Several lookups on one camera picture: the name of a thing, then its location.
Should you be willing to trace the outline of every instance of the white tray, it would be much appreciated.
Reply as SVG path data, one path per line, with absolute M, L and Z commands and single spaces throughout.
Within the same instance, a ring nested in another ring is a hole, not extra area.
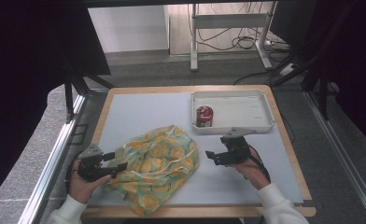
M 213 109 L 212 127 L 199 128 L 196 110 L 202 105 Z M 275 124 L 264 91 L 196 91 L 191 95 L 191 126 L 197 133 L 225 134 L 232 127 L 267 133 Z

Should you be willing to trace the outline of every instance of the wall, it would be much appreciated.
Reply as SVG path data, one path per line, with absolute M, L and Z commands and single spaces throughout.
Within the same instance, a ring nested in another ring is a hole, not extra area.
M 89 9 L 104 53 L 169 49 L 167 6 Z

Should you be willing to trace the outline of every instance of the soda can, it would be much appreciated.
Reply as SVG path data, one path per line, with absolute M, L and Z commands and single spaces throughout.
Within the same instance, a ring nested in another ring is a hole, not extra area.
M 196 126 L 199 128 L 212 127 L 213 109 L 207 105 L 197 108 Z

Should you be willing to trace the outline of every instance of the metal frame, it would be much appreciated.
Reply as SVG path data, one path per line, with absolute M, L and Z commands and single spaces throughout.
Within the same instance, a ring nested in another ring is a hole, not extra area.
M 365 209 L 366 209 L 366 182 L 361 177 L 360 173 L 355 167 L 355 164 L 349 158 L 349 155 L 346 153 L 343 144 L 340 142 L 337 134 L 334 132 L 334 129 L 331 127 L 331 124 L 323 117 L 321 112 L 317 109 L 317 99 L 313 94 L 304 92 L 304 96 L 308 101 L 308 104 L 312 108 L 312 111 L 317 118 L 317 121 L 320 124 L 323 132 L 326 134 L 327 138 L 331 143 L 331 147 L 334 149 L 334 152 L 343 166 L 346 175 L 351 181 L 352 186 L 357 192 L 359 198 L 361 199 Z
M 263 27 L 259 41 L 256 41 L 256 48 L 266 70 L 273 67 L 264 50 L 265 37 L 270 29 L 273 19 L 276 2 L 271 4 L 267 13 L 258 14 L 230 14 L 230 15 L 197 15 L 197 4 L 192 4 L 191 15 L 191 52 L 190 69 L 198 71 L 198 49 L 197 49 L 197 29 L 218 29 L 218 28 L 241 28 L 241 27 Z
M 82 95 L 77 97 L 74 103 L 75 114 L 78 114 L 81 111 L 85 99 L 86 97 Z M 49 155 L 49 159 L 47 160 L 47 163 L 35 185 L 35 189 L 22 212 L 21 218 L 18 222 L 19 224 L 33 223 L 35 220 L 40 204 L 42 203 L 48 189 L 49 182 L 51 181 L 52 176 L 55 174 L 55 170 L 63 155 L 63 151 L 66 148 L 69 136 L 73 131 L 76 121 L 77 116 L 74 116 L 70 122 L 63 125 L 54 148 Z

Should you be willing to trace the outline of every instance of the yellow floral fabric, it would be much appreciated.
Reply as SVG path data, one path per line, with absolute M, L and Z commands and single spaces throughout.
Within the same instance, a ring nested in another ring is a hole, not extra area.
M 116 150 L 108 166 L 124 162 L 127 170 L 105 188 L 116 191 L 142 217 L 168 201 L 200 165 L 195 142 L 175 125 L 132 139 Z

